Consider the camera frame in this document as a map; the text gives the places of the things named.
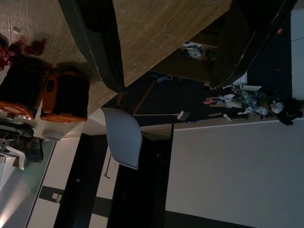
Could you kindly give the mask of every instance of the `table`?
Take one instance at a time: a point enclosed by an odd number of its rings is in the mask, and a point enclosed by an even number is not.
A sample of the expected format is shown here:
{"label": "table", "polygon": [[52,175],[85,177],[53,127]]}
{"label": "table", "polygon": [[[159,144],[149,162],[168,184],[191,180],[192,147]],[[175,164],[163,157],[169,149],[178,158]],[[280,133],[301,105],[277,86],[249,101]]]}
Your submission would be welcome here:
{"label": "table", "polygon": [[[113,0],[121,42],[125,85],[166,58],[206,26],[223,15],[231,0]],[[18,40],[12,32],[21,29],[29,42],[47,38],[41,59],[58,64],[73,62],[91,76],[88,114],[91,114],[115,92],[106,88],[97,72],[78,51],[64,15],[56,0],[11,0],[0,7],[0,33],[9,42]],[[78,123],[49,123],[36,118],[31,121],[35,136],[44,129],[66,134]]]}

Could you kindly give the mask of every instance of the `white floor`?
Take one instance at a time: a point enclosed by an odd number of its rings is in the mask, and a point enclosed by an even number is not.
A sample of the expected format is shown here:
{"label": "white floor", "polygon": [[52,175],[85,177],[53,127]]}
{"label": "white floor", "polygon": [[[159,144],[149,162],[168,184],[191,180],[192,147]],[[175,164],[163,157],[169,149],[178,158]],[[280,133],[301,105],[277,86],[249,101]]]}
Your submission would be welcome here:
{"label": "white floor", "polygon": [[291,51],[293,97],[304,100],[304,0],[291,14]]}

